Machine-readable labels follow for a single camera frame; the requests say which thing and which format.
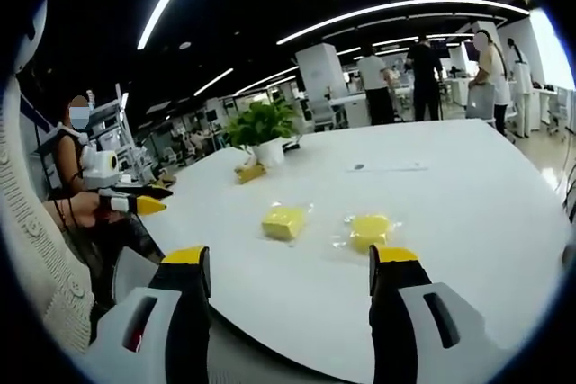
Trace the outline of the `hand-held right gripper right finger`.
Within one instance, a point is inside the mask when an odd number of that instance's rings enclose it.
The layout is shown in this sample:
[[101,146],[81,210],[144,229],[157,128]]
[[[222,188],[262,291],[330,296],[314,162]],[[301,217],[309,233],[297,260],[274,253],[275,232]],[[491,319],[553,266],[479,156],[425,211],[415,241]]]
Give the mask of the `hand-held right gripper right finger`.
[[376,383],[486,383],[509,357],[482,314],[448,285],[432,282],[418,257],[373,244],[369,324]]

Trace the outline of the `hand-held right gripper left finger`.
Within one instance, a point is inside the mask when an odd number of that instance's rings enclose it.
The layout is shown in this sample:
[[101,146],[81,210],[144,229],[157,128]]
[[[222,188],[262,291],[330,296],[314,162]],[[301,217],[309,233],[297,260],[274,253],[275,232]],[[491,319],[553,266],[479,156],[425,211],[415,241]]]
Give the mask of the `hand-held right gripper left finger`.
[[93,383],[206,383],[211,319],[210,250],[192,246],[159,264],[122,249],[115,305],[83,356]]

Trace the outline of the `person's left hand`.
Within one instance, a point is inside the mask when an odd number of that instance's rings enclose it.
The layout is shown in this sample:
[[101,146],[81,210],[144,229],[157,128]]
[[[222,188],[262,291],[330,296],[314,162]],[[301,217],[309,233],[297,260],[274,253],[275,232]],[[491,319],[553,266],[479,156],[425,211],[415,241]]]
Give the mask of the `person's left hand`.
[[71,227],[90,228],[98,221],[108,220],[113,213],[101,205],[96,192],[80,192],[62,201],[63,216]]

